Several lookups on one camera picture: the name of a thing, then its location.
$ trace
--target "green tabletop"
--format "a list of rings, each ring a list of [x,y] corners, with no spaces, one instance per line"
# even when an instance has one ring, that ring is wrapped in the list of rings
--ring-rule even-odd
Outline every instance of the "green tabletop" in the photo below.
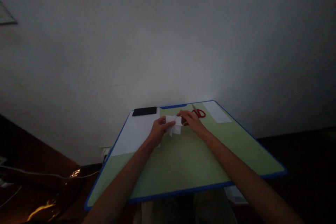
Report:
[[[232,120],[217,124],[203,103],[193,103],[206,113],[200,118],[204,126],[262,177],[278,176],[287,170],[225,110]],[[192,105],[162,109],[160,116],[177,114],[180,109],[192,111]],[[109,156],[88,196],[89,210],[134,153]],[[232,185],[221,165],[206,144],[190,129],[183,126],[181,135],[168,134],[162,139],[146,163],[130,196],[129,202],[207,190]]]

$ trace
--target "paper craft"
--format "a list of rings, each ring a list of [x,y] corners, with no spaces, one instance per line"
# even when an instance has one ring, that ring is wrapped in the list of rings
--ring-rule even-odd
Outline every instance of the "paper craft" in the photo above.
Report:
[[[224,113],[215,101],[207,101],[204,102],[203,105],[209,111],[216,123],[232,123],[231,119]]]
[[[159,119],[160,108],[156,109],[156,114],[135,117],[132,114],[133,111],[128,116],[111,156],[136,152],[151,132],[153,122]]]
[[[167,132],[169,133],[170,137],[173,136],[174,134],[178,134],[181,135],[181,123],[182,117],[178,117],[175,114],[173,115],[166,115],[166,123],[170,123],[172,121],[175,121],[175,125],[173,127],[170,127],[169,129],[167,129]]]

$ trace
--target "hand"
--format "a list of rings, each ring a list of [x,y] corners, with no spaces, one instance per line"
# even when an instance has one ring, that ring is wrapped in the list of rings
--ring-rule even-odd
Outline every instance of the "hand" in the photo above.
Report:
[[[166,129],[173,127],[175,122],[169,122],[165,124],[166,117],[163,116],[154,121],[152,130],[150,131],[149,136],[147,137],[147,141],[151,142],[156,148],[162,140],[163,134],[166,132]]]
[[[199,120],[198,116],[190,112],[188,110],[180,110],[180,112],[177,114],[177,116],[182,116],[187,123],[189,124],[190,128],[200,137],[204,138],[208,133],[210,133],[206,127],[202,124],[202,122]]]

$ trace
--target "scissors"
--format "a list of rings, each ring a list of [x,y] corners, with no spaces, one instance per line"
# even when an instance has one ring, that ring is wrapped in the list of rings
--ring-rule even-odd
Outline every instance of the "scissors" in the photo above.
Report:
[[[198,118],[203,118],[205,117],[205,113],[203,110],[200,110],[200,109],[197,109],[195,108],[195,106],[192,104],[192,107],[194,108],[194,110],[192,112],[195,112],[195,114],[198,116]]]

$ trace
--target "pants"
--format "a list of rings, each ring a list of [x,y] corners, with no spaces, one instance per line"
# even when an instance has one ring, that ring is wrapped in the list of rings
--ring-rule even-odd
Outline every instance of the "pants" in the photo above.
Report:
[[[223,188],[194,194],[196,224],[237,224]],[[142,203],[133,224],[178,224],[181,212],[175,198],[163,198]]]

